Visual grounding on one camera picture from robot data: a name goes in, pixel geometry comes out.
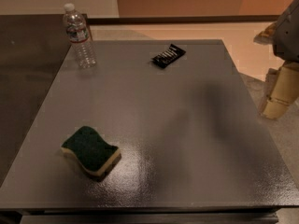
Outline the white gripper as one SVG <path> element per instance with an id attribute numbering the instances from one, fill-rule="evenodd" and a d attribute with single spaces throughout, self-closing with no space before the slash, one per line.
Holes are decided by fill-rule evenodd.
<path id="1" fill-rule="evenodd" d="M 299 0 L 293 0 L 278 17 L 273 51 L 291 62 L 278 70 L 268 69 L 259 112 L 268 119 L 279 119 L 299 97 Z"/>

